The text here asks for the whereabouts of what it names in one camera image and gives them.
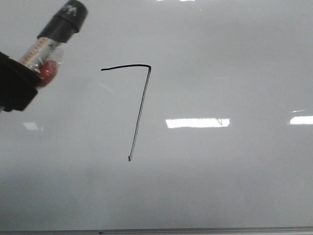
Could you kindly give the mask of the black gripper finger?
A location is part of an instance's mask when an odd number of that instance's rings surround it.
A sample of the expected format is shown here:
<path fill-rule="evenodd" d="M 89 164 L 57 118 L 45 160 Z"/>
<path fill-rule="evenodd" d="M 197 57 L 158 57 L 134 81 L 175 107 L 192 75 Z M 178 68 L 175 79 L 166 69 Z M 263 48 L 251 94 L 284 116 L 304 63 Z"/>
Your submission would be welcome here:
<path fill-rule="evenodd" d="M 0 54 L 0 109 L 23 111 L 38 94 L 39 76 L 4 53 Z"/>

